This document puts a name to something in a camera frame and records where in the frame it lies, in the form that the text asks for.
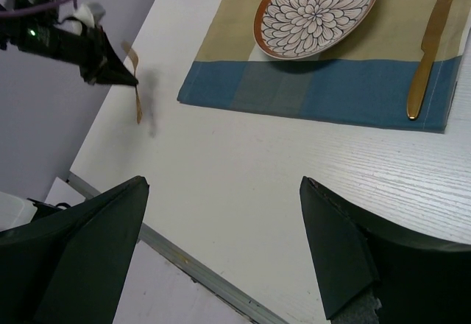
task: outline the bowl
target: bowl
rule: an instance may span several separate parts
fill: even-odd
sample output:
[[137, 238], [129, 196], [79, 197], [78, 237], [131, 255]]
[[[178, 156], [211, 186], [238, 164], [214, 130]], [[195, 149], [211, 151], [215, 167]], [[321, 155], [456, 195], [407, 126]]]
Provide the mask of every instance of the bowl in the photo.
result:
[[347, 37], [375, 1], [262, 0], [255, 15], [255, 41], [270, 57], [310, 57]]

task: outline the placemat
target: placemat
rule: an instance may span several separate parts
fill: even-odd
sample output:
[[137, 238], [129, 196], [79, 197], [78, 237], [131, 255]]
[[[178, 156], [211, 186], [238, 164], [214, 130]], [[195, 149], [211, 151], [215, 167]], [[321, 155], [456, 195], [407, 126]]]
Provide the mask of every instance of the placemat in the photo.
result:
[[421, 114], [406, 115], [412, 77], [436, 0], [377, 0], [345, 40], [304, 61], [255, 44], [261, 0], [222, 0], [178, 100], [187, 105], [373, 127], [443, 132], [471, 26], [471, 0], [454, 0]]

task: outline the gold spoon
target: gold spoon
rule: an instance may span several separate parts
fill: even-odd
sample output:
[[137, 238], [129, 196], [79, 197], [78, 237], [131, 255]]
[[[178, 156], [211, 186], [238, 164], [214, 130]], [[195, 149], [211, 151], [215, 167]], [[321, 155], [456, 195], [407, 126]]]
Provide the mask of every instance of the gold spoon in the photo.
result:
[[[134, 67], [134, 76], [135, 76], [135, 72], [137, 71], [138, 64], [139, 64], [138, 54], [131, 47], [131, 45], [125, 40], [121, 42], [121, 48], [126, 52], [128, 58], [131, 60], [132, 66]], [[142, 120], [142, 107], [141, 107], [141, 100], [139, 99], [138, 86], [135, 87], [135, 106], [137, 109], [137, 121], [138, 121], [138, 124], [140, 124]]]

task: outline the table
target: table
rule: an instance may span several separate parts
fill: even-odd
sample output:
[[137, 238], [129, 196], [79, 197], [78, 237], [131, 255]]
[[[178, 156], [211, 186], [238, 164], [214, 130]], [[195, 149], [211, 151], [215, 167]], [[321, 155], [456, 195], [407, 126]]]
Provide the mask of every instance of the table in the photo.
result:
[[134, 176], [145, 223], [290, 323], [325, 323], [299, 186], [315, 178], [420, 232], [471, 244], [471, 57], [446, 133], [352, 127], [181, 105], [220, 0], [156, 0], [136, 41], [142, 100], [108, 94], [71, 171], [104, 191]]

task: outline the gold knife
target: gold knife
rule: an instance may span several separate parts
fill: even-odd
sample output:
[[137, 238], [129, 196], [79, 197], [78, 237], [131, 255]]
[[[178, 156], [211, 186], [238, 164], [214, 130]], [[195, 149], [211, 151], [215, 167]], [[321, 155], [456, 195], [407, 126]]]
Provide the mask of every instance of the gold knife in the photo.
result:
[[430, 71], [435, 61], [436, 53], [439, 50], [440, 38], [445, 29], [452, 2], [453, 0], [436, 0], [435, 7], [428, 19], [427, 29], [422, 39], [424, 56], [412, 79], [407, 97], [407, 116], [410, 120], [415, 120], [419, 117], [425, 91], [427, 90]]

